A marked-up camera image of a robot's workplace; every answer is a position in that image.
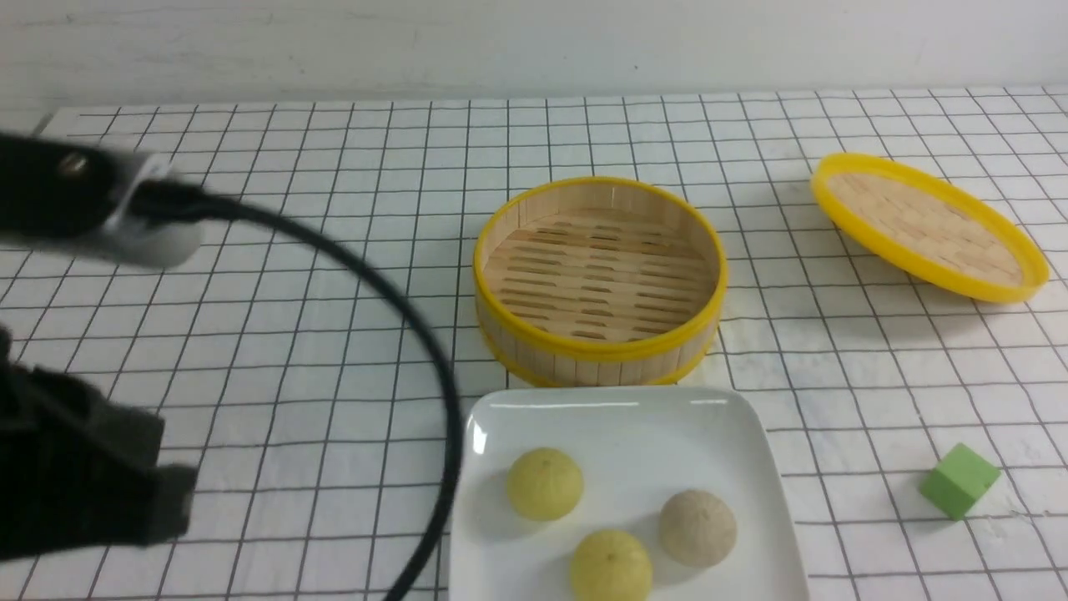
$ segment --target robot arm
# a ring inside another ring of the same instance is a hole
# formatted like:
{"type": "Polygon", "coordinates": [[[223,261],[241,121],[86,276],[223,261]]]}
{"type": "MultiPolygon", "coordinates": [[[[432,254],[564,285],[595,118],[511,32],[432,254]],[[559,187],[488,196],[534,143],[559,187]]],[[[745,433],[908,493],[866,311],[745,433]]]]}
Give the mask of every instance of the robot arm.
{"type": "MultiPolygon", "coordinates": [[[[132,215],[159,156],[0,135],[0,239],[170,267],[200,246],[195,223],[132,215]]],[[[197,469],[157,468],[163,422],[114,406],[90,384],[9,358],[0,330],[0,560],[96,544],[148,545],[185,534],[197,469]]]]}
{"type": "MultiPolygon", "coordinates": [[[[426,532],[386,595],[398,601],[441,540],[459,481],[464,423],[450,362],[429,325],[382,274],[284,217],[162,179],[161,157],[0,135],[0,239],[166,268],[200,244],[202,219],[246,220],[311,244],[371,286],[426,349],[445,417],[441,488],[426,532]]],[[[156,466],[163,424],[89,384],[7,361],[0,335],[0,560],[95,544],[148,545],[189,525],[197,470],[156,466]]]]}

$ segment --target table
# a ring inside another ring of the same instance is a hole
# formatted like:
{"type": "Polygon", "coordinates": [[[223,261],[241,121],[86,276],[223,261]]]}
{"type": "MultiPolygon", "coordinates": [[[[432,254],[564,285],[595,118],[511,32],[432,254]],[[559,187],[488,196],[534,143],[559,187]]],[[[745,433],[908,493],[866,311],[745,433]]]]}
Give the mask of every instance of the table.
{"type": "MultiPolygon", "coordinates": [[[[407,289],[467,402],[522,386],[482,345],[470,264],[511,195],[638,177],[723,236],[716,348],[773,445],[813,599],[1068,598],[1068,86],[60,110],[46,136],[173,153],[184,177],[323,230],[407,289]],[[890,156],[1043,248],[1030,303],[976,304],[870,255],[808,191],[818,159],[890,156]],[[964,442],[1005,476],[960,524],[916,492],[964,442]]],[[[6,599],[381,597],[437,492],[429,364],[380,299],[303,246],[210,224],[166,274],[0,251],[21,362],[167,418],[201,468],[173,545],[0,566],[6,599]]],[[[447,544],[409,599],[447,598],[447,544]]]]}

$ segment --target green block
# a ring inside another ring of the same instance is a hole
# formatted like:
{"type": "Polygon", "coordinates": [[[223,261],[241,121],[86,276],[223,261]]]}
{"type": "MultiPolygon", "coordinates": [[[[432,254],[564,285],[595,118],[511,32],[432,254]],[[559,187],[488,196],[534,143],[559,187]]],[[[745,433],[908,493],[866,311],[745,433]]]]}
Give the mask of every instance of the green block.
{"type": "Polygon", "coordinates": [[[953,521],[958,521],[975,505],[1001,472],[962,443],[953,447],[920,485],[927,497],[953,521]]]}

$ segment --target square plate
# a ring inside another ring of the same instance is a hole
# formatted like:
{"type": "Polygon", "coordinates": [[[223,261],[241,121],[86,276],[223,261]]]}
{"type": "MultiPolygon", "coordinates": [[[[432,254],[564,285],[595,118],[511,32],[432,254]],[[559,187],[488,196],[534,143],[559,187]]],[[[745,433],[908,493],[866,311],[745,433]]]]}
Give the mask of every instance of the square plate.
{"type": "Polygon", "coordinates": [[[568,563],[600,528],[630,532],[653,560],[649,599],[807,601],[794,522],[767,436],[737,393],[680,386],[505,391],[471,410],[453,510],[450,596],[465,601],[569,600],[568,563]],[[582,469],[571,513],[519,518],[504,491],[523,453],[555,447],[582,469]],[[738,542],[698,571],[657,540],[660,508],[675,493],[719,495],[738,520],[738,542]]]}

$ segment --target black cable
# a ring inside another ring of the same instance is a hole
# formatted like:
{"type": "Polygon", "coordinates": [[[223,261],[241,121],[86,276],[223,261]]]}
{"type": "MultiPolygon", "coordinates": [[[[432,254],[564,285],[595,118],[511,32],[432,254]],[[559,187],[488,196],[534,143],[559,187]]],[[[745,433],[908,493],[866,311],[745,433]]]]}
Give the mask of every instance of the black cable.
{"type": "Polygon", "coordinates": [[[347,267],[358,278],[374,288],[405,322],[411,326],[419,342],[430,355],[434,370],[441,388],[441,400],[445,410],[445,465],[441,474],[438,500],[430,511],[430,520],[423,538],[415,545],[408,564],[386,595],[384,601],[400,601],[411,589],[419,574],[426,567],[434,548],[441,541],[456,496],[462,459],[464,425],[460,414],[459,394],[449,361],[434,337],[426,321],[407,302],[400,291],[378,273],[365,260],[342,248],[337,242],[300,223],[281,215],[264,210],[249,204],[241,204],[225,196],[209,194],[201,188],[175,181],[144,181],[134,193],[129,210],[159,221],[200,221],[219,219],[225,221],[249,221],[280,231],[299,241],[313,246],[347,267]]]}

